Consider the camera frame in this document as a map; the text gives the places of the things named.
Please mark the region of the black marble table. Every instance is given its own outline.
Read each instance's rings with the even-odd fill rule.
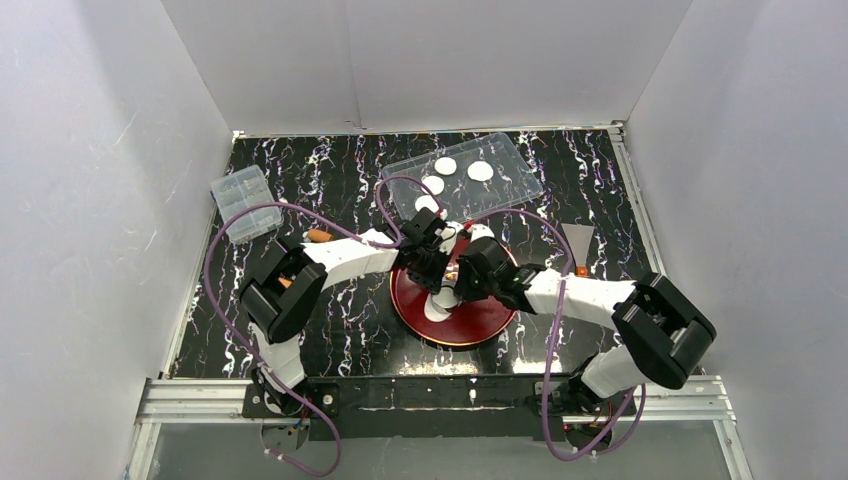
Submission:
[[[374,202],[380,170],[393,162],[461,143],[476,133],[360,135],[246,139],[236,142],[228,172],[259,165],[277,198],[305,206],[341,225],[365,231],[382,223]],[[554,225],[595,226],[588,267],[608,280],[638,277],[650,269],[605,130],[510,132],[521,155],[539,178],[544,194],[517,208],[534,211]],[[283,214],[283,231],[300,236],[317,226]],[[562,267],[563,254],[550,233],[520,216],[487,222],[509,245],[516,260]],[[213,234],[220,228],[220,217]],[[244,272],[264,254],[271,234],[214,253],[211,284],[222,307],[247,331],[235,293]],[[473,348],[431,345],[398,318],[387,275],[337,284],[322,293],[300,343],[307,375],[462,375],[538,373],[552,317],[519,313],[499,336]],[[616,338],[612,331],[564,319],[557,335],[554,371],[570,371]],[[187,317],[185,337],[172,365],[172,377],[244,377],[254,359],[239,348],[215,317],[200,282]]]

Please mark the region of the white wall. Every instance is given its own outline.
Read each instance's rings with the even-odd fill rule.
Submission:
[[[691,0],[163,0],[228,125],[336,133],[628,116]]]
[[[0,112],[0,469],[119,478],[231,134],[159,2],[3,2]]]
[[[848,4],[696,0],[629,122],[757,478],[845,478]]]

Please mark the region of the red plate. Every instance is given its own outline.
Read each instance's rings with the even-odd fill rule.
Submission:
[[[457,241],[452,264],[469,243],[466,239]],[[389,285],[392,303],[404,323],[418,335],[442,345],[462,347],[484,342],[506,328],[515,315],[514,310],[489,297],[461,303],[450,311],[450,316],[444,321],[432,322],[424,315],[424,303],[430,292],[410,280],[406,270],[393,270]]]

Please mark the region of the wooden handle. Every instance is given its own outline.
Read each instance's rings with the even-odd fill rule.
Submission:
[[[333,235],[317,228],[310,229],[306,232],[306,238],[313,243],[325,243],[333,240]]]

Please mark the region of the clear plastic box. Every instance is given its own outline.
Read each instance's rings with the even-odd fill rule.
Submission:
[[[441,157],[456,161],[456,172],[439,175],[434,163]],[[494,176],[485,182],[468,177],[468,166],[483,160],[492,166]],[[475,138],[443,150],[421,155],[383,168],[383,178],[390,175],[409,175],[419,180],[435,175],[445,182],[439,200],[448,211],[447,220],[465,222],[479,218],[499,208],[533,200],[542,194],[542,185],[505,133]],[[411,219],[415,200],[424,195],[418,185],[395,180],[388,185],[392,202],[401,218]]]
[[[224,222],[247,207],[273,202],[274,197],[258,165],[252,165],[212,182],[212,197]],[[240,244],[283,224],[279,208],[262,208],[236,220],[227,229],[230,242]]]

